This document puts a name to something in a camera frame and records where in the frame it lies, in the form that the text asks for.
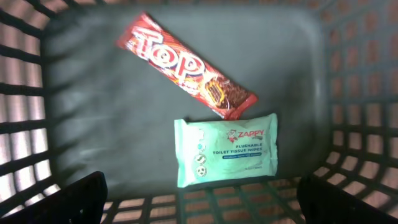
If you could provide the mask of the red Top chocolate bar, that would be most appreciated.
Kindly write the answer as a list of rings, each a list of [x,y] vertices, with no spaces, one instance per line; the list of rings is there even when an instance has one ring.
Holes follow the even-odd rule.
[[[145,12],[120,36],[118,45],[148,62],[223,119],[239,119],[258,101],[254,93],[193,53]]]

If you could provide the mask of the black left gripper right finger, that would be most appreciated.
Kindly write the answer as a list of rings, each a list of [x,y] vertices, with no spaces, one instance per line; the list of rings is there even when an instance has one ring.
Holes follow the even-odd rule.
[[[318,177],[300,179],[297,200],[307,224],[397,224],[397,218]]]

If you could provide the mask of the mint Zappy wipes pack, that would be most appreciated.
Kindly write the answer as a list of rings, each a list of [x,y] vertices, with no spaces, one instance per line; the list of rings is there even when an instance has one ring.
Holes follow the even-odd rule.
[[[235,121],[174,122],[177,186],[274,176],[278,119],[275,113]]]

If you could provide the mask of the grey plastic mesh basket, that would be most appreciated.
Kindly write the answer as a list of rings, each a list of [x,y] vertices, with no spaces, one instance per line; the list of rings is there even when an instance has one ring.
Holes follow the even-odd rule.
[[[177,187],[218,115],[116,45],[143,11],[277,114],[275,177]],[[96,171],[101,223],[305,223],[305,176],[397,220],[397,2],[2,1],[1,216]]]

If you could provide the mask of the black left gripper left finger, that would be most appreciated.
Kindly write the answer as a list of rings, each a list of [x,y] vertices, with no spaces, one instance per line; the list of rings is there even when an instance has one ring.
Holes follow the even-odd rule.
[[[1,224],[100,224],[108,196],[106,179],[96,171],[49,197],[1,219]]]

